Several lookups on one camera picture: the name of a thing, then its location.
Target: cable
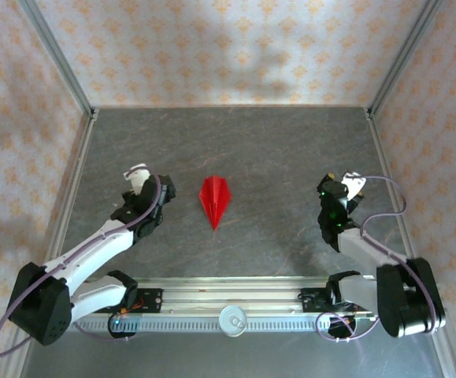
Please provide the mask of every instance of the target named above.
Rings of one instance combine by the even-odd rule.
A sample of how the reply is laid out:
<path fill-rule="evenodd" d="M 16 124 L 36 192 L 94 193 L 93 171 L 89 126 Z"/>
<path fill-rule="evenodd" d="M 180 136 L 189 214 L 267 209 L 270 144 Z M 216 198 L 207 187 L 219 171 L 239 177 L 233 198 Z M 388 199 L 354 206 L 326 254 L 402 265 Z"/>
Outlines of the cable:
<path fill-rule="evenodd" d="M 413 280 L 415 281 L 417 286 L 422 291 L 422 294 L 424 295 L 425 301 L 427 302 L 427 306 L 429 308 L 429 312 L 431 314 L 431 327 L 430 327 L 430 329 L 428 331 L 426 331 L 426 333 L 433 334 L 436 331 L 436 325 L 437 325 L 436 308 L 434 307 L 434 302 L 432 301 L 431 295 L 429 294 L 429 292 L 428 292 L 427 288 L 425 287 L 424 283 L 421 281 L 420 277 L 406 264 L 406 262 L 404 260 L 402 260 L 399 256 L 393 255 L 387 247 L 382 247 L 382 246 L 378 245 L 377 243 L 374 243 L 372 240 L 368 239 L 367 237 L 365 237 L 365 229 L 364 228 L 365 228 L 366 224 L 370 220 L 372 220 L 374 218 L 377 218 L 377 217 L 398 216 L 398 215 L 402 215 L 402 214 L 404 214 L 406 212 L 407 201 L 406 201 L 406 198 L 405 198 L 405 196 L 403 194 L 404 190 L 393 179 L 391 179 L 390 177 L 386 177 L 386 176 L 346 176 L 346 178 L 349 178 L 349 179 L 356 178 L 356 179 L 386 180 L 386 181 L 390 181 L 391 183 L 393 183 L 395 185 L 395 187 L 397 187 L 397 189 L 399 191 L 399 194 L 402 197 L 402 208 L 401 208 L 401 210 L 399 210 L 397 212 L 394 212 L 394 213 L 376 213 L 376 214 L 370 215 L 369 217 L 364 219 L 364 221 L 362 222 L 361 227 L 359 228 L 359 232 L 361 234 L 362 239 L 365 242 L 367 242 L 370 246 L 372 246 L 373 248 L 375 248 L 376 250 L 378 250 L 382 254 L 384 254 L 384 255 L 388 256 L 389 258 L 391 258 L 392 260 L 396 261 L 398 264 L 400 264 L 408 272 L 408 274 L 410 274 L 411 278 L 413 278 Z"/>
<path fill-rule="evenodd" d="M 54 274 L 56 274 L 60 269 L 65 269 L 66 265 L 68 265 L 72 260 L 77 258 L 80 254 L 82 254 L 87 248 L 91 247 L 93 244 L 99 242 L 100 240 L 105 240 L 107 237 L 110 237 L 111 235 L 117 234 L 118 232 L 121 232 L 125 229 L 131 228 L 135 224 L 139 223 L 143 219 L 145 219 L 156 207 L 158 204 L 159 198 L 161 197 L 161 181 L 159 180 L 159 176 L 155 173 L 152 173 L 149 168 L 147 168 L 145 165 L 140 165 L 138 167 L 134 167 L 130 171 L 128 171 L 125 176 L 128 177 L 131 173 L 136 172 L 138 170 L 146 170 L 148 171 L 152 177 L 156 180 L 156 194 L 154 196 L 154 199 L 152 203 L 149 206 L 149 209 L 145 211 L 144 214 L 142 214 L 140 217 L 134 219 L 128 224 L 124 224 L 123 226 L 120 226 L 118 228 L 114 228 L 113 230 L 107 232 L 106 234 L 98 235 L 95 238 L 89 240 L 86 244 L 84 244 L 82 247 L 80 247 L 76 252 L 72 254 L 69 258 L 66 258 L 62 263 L 58 264 L 56 267 L 51 269 L 49 272 L 45 273 L 43 276 L 41 276 L 38 280 L 36 280 L 32 285 L 30 285 L 25 291 L 23 291 L 17 298 L 16 300 L 7 308 L 5 313 L 2 315 L 2 318 L 0 319 L 0 332 L 2 331 L 2 328 L 4 326 L 4 323 L 10 318 L 14 310 L 24 301 L 26 297 L 28 297 L 42 282 L 47 280 L 49 277 L 52 277 Z M 21 348 L 25 343 L 30 341 L 32 337 L 29 336 L 19 344 L 11 347 L 10 349 L 1 352 L 0 353 L 0 358 L 5 357 L 12 352 L 18 350 Z"/>
<path fill-rule="evenodd" d="M 345 327 L 347 327 L 348 329 L 348 332 L 350 332 L 350 337 L 345 337 L 345 338 L 340 338 L 340 337 L 336 337 L 336 338 L 333 338 L 333 337 L 327 337 L 326 335 L 324 335 L 322 332 L 321 332 L 321 329 L 319 328 L 319 320 L 324 316 L 324 315 L 332 315 L 333 317 L 337 318 L 338 321 L 341 321 L 343 324 L 345 324 Z M 362 334 L 360 335 L 354 335 L 355 333 L 355 330 L 352 329 L 352 327 L 348 324 L 348 322 L 343 319 L 339 314 L 337 313 L 332 313 L 332 312 L 325 312 L 325 313 L 321 313 L 317 319 L 315 319 L 315 330 L 317 331 L 317 333 L 319 334 L 319 336 L 324 339 L 324 340 L 328 340 L 328 341 L 334 341 L 335 343 L 339 343 L 340 341 L 344 341 L 344 342 L 350 342 L 352 340 L 358 340 L 360 339 L 361 337 L 364 337 L 366 336 L 367 334 L 369 334 L 375 327 L 376 325 L 380 322 L 380 318 L 377 317 L 376 320 L 374 321 L 374 323 L 365 331 L 363 332 Z"/>

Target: purple cable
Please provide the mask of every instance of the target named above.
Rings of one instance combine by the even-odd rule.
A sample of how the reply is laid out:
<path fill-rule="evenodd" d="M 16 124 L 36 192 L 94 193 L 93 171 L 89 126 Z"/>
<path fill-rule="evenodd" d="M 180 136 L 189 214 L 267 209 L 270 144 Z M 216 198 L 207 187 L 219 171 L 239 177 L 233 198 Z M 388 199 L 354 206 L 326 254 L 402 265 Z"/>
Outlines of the purple cable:
<path fill-rule="evenodd" d="M 404 196 L 404 191 L 402 190 L 401 186 L 396 183 L 393 179 L 391 179 L 390 177 L 385 177 L 385 176 L 346 176 L 346 178 L 349 178 L 349 179 L 354 179 L 354 178 L 357 178 L 357 179 L 378 179 L 378 180 L 386 180 L 386 181 L 390 181 L 391 183 L 393 183 L 398 191 L 399 191 L 399 194 L 401 195 L 401 198 L 402 198 L 402 208 L 401 210 L 397 211 L 397 212 L 394 212 L 394 213 L 376 213 L 376 214 L 373 214 L 373 215 L 370 215 L 369 217 L 367 217 L 366 219 L 364 219 L 364 221 L 362 222 L 361 224 L 361 227 L 359 229 L 359 232 L 361 234 L 361 237 L 362 239 L 367 242 L 370 246 L 374 247 L 375 249 L 377 249 L 379 252 L 381 252 L 382 254 L 388 256 L 389 258 L 391 258 L 392 260 L 394 261 L 397 261 L 398 264 L 400 264 L 407 272 L 408 274 L 410 274 L 411 278 L 413 278 L 413 280 L 415 281 L 415 283 L 417 284 L 417 286 L 420 288 L 420 290 L 422 291 L 422 294 L 424 295 L 425 297 L 425 301 L 427 302 L 427 306 L 429 308 L 429 312 L 431 313 L 431 327 L 428 331 L 426 331 L 427 333 L 434 333 L 436 331 L 436 324 L 437 324 L 437 314 L 436 314 L 436 308 L 434 307 L 434 303 L 432 301 L 432 298 L 431 298 L 431 295 L 429 294 L 427 288 L 425 287 L 424 283 L 421 281 L 421 279 L 417 276 L 417 274 L 406 264 L 405 261 L 403 261 L 400 257 L 398 256 L 395 256 L 395 255 L 392 255 L 391 252 L 386 249 L 386 248 L 383 248 L 381 246 L 379 246 L 378 244 L 374 243 L 373 241 L 371 241 L 370 239 L 366 238 L 365 237 L 365 226 L 366 224 L 372 220 L 373 218 L 377 218 L 377 217 L 390 217 L 390 216 L 397 216 L 397 215 L 402 215 L 405 211 L 406 211 L 406 208 L 407 208 L 407 201 L 406 201 L 406 198 Z"/>
<path fill-rule="evenodd" d="M 324 315 L 332 315 L 334 317 L 336 317 L 337 319 L 339 319 L 339 321 L 341 321 L 343 324 L 345 324 L 345 326 L 347 327 L 348 331 L 350 332 L 350 337 L 346 337 L 346 338 L 333 338 L 333 337 L 327 337 L 326 335 L 322 334 L 321 330 L 319 329 L 319 320 L 324 316 Z M 328 341 L 334 341 L 335 343 L 338 343 L 340 341 L 345 341 L 345 342 L 349 342 L 351 340 L 358 340 L 360 339 L 361 337 L 364 337 L 366 336 L 367 334 L 369 334 L 375 327 L 376 325 L 380 322 L 380 318 L 378 317 L 374 323 L 365 331 L 363 332 L 362 334 L 360 335 L 354 335 L 354 332 L 355 330 L 352 329 L 352 327 L 347 323 L 347 321 L 345 321 L 345 319 L 343 319 L 339 314 L 337 313 L 332 313 L 332 312 L 325 312 L 325 313 L 321 313 L 317 319 L 315 319 L 315 330 L 317 331 L 317 333 L 319 334 L 319 336 L 324 339 L 324 340 L 328 340 Z"/>
<path fill-rule="evenodd" d="M 136 218 L 135 220 L 131 221 L 128 224 L 125 224 L 123 226 L 120 226 L 118 228 L 114 228 L 113 230 L 110 230 L 106 234 L 103 235 L 98 235 L 97 237 L 91 239 L 88 241 L 86 244 L 84 244 L 82 247 L 80 247 L 76 252 L 72 254 L 69 258 L 66 258 L 62 263 L 58 264 L 56 267 L 51 269 L 49 272 L 44 274 L 42 277 L 40 277 L 38 280 L 36 280 L 32 285 L 30 285 L 25 291 L 23 291 L 17 298 L 16 300 L 9 306 L 9 308 L 6 310 L 6 312 L 3 314 L 2 318 L 0 319 L 0 332 L 2 331 L 2 328 L 4 326 L 4 323 L 10 318 L 11 314 L 14 312 L 14 310 L 24 301 L 26 297 L 30 295 L 42 282 L 47 280 L 49 277 L 53 276 L 56 274 L 60 269 L 65 269 L 66 265 L 70 263 L 73 259 L 78 257 L 80 254 L 82 254 L 87 248 L 92 246 L 93 244 L 99 242 L 100 240 L 105 240 L 108 236 L 117 234 L 118 232 L 121 232 L 125 229 L 128 229 L 135 224 L 139 223 L 141 220 L 143 220 L 145 217 L 147 217 L 152 210 L 154 210 L 154 207 L 158 204 L 159 198 L 161 197 L 161 181 L 159 180 L 159 176 L 156 175 L 155 173 L 152 173 L 145 165 L 140 165 L 138 167 L 135 167 L 131 169 L 130 171 L 125 173 L 125 177 L 128 178 L 130 174 L 133 172 L 139 171 L 139 170 L 147 170 L 149 173 L 154 177 L 156 180 L 156 195 L 154 196 L 154 199 L 152 203 L 149 206 L 149 209 L 146 210 L 144 214 L 142 214 L 140 217 Z M 31 336 L 27 337 L 25 340 L 23 340 L 21 343 L 11 347 L 10 349 L 1 352 L 0 353 L 0 358 L 5 357 L 12 352 L 18 350 L 21 348 L 25 343 L 30 341 Z"/>

